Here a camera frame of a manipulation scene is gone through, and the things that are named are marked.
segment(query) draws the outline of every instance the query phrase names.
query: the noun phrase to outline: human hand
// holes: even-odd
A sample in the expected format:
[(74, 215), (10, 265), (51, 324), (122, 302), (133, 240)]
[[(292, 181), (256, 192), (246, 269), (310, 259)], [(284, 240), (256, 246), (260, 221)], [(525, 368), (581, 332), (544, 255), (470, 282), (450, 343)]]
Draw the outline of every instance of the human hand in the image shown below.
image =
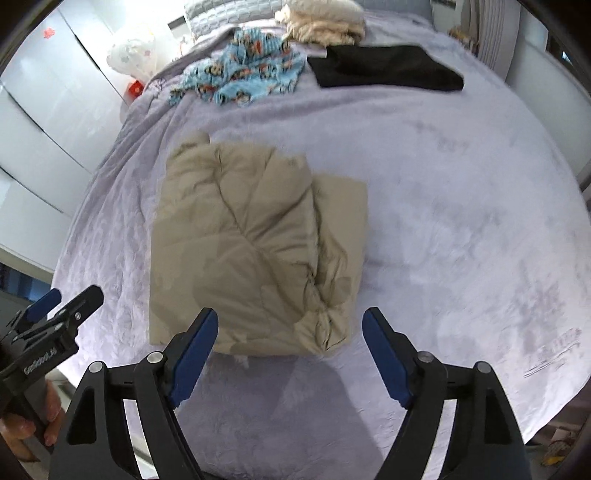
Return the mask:
[[(61, 407), (60, 397), (49, 382), (47, 382), (46, 415), (49, 425), (45, 430), (44, 440), (45, 445), (49, 447), (55, 445), (61, 424), (66, 416), (66, 412)], [(19, 415), (7, 413), (0, 419), (0, 433), (19, 460), (24, 462), (36, 460), (35, 456), (22, 442), (35, 433), (35, 424), (33, 422)]]

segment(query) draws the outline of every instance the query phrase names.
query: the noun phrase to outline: bed sheet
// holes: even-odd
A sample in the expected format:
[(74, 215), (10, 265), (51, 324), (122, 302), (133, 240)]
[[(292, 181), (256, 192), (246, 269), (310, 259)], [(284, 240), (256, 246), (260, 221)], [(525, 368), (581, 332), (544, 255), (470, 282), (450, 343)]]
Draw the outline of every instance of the bed sheet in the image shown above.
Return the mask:
[[(489, 361), (525, 439), (591, 371), (591, 226), (566, 161), (534, 115), (461, 46), (417, 19), (368, 15), (369, 44), (421, 44), (465, 76), (464, 91), (322, 90), (307, 67), (292, 95), (247, 108), (186, 95), (184, 65), (223, 47), (208, 35), (130, 108), (73, 221), (54, 276), (64, 301), (89, 284), (105, 305), (61, 366), (136, 362), (148, 344), (150, 233), (171, 150), (200, 129), (216, 140), (304, 153), (315, 172), (368, 184), (369, 234), (357, 318), (379, 306), (395, 330), (442, 361)], [(205, 471), (225, 478), (363, 480), (389, 451), (404, 410), (361, 335), (331, 358), (212, 355), (177, 417)], [(139, 430), (130, 412), (132, 432)], [(452, 425), (446, 408), (425, 478)]]

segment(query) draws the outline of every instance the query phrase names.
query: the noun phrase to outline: wall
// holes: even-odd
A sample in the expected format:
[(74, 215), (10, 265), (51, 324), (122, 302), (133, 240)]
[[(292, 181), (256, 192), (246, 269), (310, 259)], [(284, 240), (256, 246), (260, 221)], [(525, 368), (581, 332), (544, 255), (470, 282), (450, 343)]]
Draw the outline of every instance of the wall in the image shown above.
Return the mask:
[(522, 7), (506, 81), (546, 127), (577, 175), (591, 159), (591, 98), (545, 51), (547, 38), (546, 28)]

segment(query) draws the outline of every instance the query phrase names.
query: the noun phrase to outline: pillow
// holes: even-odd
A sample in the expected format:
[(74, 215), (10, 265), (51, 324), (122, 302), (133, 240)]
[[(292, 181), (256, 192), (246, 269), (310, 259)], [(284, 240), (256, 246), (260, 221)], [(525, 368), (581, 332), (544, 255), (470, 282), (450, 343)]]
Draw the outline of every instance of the pillow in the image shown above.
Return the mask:
[(358, 3), (366, 10), (420, 15), (433, 25), (431, 0), (358, 0)]
[(228, 23), (273, 18), (281, 0), (195, 0), (185, 5), (185, 15), (194, 37)]
[(285, 3), (290, 10), (311, 17), (351, 24), (364, 22), (363, 8), (353, 0), (286, 0)]

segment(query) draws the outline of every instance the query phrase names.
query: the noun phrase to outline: cream blanket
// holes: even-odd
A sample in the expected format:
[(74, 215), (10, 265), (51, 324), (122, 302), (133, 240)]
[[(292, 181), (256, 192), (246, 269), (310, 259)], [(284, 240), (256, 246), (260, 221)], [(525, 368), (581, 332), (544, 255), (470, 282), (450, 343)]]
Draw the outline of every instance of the cream blanket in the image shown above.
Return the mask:
[(206, 134), (168, 159), (152, 232), (150, 341), (219, 316), (214, 350), (325, 355), (351, 336), (365, 183), (312, 176), (303, 156)]
[(335, 22), (291, 10), (288, 5), (275, 13), (275, 20), (285, 24), (288, 38), (302, 43), (354, 45), (365, 36), (365, 25)]

